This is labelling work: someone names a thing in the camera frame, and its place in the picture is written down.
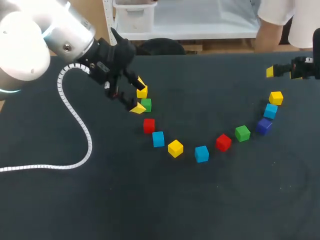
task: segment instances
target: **dark blue cube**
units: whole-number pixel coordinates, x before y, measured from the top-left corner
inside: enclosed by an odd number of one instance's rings
[[[266,118],[261,119],[256,126],[256,131],[261,135],[266,135],[272,126],[272,122]]]

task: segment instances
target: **light blue cube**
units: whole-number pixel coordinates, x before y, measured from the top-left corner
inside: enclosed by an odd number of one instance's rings
[[[165,146],[165,136],[163,131],[155,131],[152,133],[153,146],[155,148]]]
[[[206,146],[198,146],[194,151],[197,163],[207,162],[209,160],[209,151]]]
[[[278,106],[268,103],[266,105],[263,116],[268,119],[275,119]]]

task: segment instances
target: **green cube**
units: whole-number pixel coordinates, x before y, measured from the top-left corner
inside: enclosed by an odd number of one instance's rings
[[[239,126],[235,129],[235,137],[238,139],[239,142],[243,142],[249,140],[250,138],[250,131],[246,126]]]
[[[141,99],[141,105],[144,106],[146,109],[145,112],[150,113],[151,112],[151,99],[150,98],[142,98]]]

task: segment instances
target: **person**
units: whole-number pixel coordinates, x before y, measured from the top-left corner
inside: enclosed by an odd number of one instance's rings
[[[313,34],[320,28],[320,0],[261,0],[261,25],[255,39],[256,53],[273,52],[279,45],[283,27],[292,18],[288,42],[311,51]]]

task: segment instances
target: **black chair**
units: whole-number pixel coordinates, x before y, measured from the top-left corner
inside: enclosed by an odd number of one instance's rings
[[[184,47],[178,41],[169,38],[150,39],[138,47],[151,56],[186,55]]]

